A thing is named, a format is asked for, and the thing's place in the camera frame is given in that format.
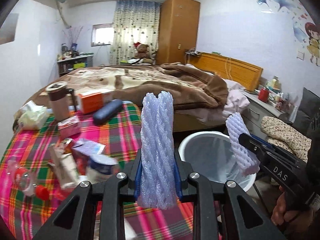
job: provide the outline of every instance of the metal bolt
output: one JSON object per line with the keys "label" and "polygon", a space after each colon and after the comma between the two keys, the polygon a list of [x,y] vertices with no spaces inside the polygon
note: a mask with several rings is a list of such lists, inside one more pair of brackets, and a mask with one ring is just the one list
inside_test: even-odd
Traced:
{"label": "metal bolt", "polygon": [[89,186],[89,184],[90,184],[90,182],[89,182],[89,181],[87,181],[87,180],[85,180],[85,181],[81,181],[81,182],[80,182],[80,187],[88,187],[88,186]]}
{"label": "metal bolt", "polygon": [[236,186],[236,183],[235,183],[234,181],[232,181],[232,180],[229,180],[229,181],[227,182],[227,186],[228,186],[228,187],[235,187],[235,186]]}
{"label": "metal bolt", "polygon": [[193,179],[197,179],[197,178],[200,177],[200,175],[197,172],[192,172],[192,173],[190,173],[190,177],[193,178]]}
{"label": "metal bolt", "polygon": [[127,174],[125,174],[124,172],[119,172],[118,174],[117,174],[117,178],[118,179],[123,179],[123,178],[125,178],[127,176]]}

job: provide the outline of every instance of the cartoon girl decal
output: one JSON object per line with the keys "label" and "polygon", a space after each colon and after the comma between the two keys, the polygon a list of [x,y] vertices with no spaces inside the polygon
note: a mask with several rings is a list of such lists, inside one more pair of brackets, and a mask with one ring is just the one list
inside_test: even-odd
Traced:
{"label": "cartoon girl decal", "polygon": [[311,53],[311,63],[313,58],[316,57],[316,65],[318,65],[318,59],[320,58],[320,31],[313,23],[306,23],[306,31],[310,37],[310,45],[307,46],[309,52]]}

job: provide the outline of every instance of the fleece blanket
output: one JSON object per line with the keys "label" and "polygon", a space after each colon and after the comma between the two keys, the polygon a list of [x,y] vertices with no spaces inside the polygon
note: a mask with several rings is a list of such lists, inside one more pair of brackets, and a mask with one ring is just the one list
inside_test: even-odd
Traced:
{"label": "fleece blanket", "polygon": [[[59,81],[68,82],[76,94],[103,89],[110,92],[112,98],[129,100],[139,107],[148,92],[155,95],[170,92],[175,110],[217,108],[225,105],[228,96],[227,84],[222,78],[183,65],[90,67],[55,80]],[[45,88],[29,100],[50,107]]]}
{"label": "fleece blanket", "polygon": [[281,120],[265,116],[261,120],[261,131],[268,135],[269,143],[282,147],[307,162],[311,139],[305,137]]}

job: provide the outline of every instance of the colorful checkered tablecloth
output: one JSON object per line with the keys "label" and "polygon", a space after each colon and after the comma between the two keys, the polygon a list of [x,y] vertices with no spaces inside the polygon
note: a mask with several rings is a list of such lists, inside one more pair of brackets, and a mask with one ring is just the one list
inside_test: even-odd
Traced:
{"label": "colorful checkered tablecloth", "polygon": [[[81,120],[81,134],[77,138],[87,138],[106,145],[106,152],[118,161],[135,158],[141,147],[141,119],[139,108],[124,104],[124,109],[106,125],[95,126],[92,115],[76,113]],[[54,196],[58,181],[48,168],[50,159],[48,147],[60,141],[57,122],[51,115],[40,131],[19,131],[9,143],[0,164],[0,215],[18,240],[30,240],[48,217],[61,203],[56,198],[41,201],[36,197],[26,197],[17,189],[7,175],[7,161],[15,157],[26,168],[37,172],[38,179]],[[192,239],[191,203],[178,203],[168,210],[143,209],[135,204],[124,206],[124,216],[138,235],[138,239]]]}

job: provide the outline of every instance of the drawer handle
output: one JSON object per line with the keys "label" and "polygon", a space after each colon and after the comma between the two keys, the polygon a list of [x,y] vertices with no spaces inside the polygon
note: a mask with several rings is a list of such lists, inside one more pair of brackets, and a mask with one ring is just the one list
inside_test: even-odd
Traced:
{"label": "drawer handle", "polygon": [[250,108],[249,108],[249,110],[250,110],[251,112],[254,112],[254,113],[257,114],[257,115],[260,115],[260,114],[258,114],[257,112],[253,111],[253,110],[250,109]]}

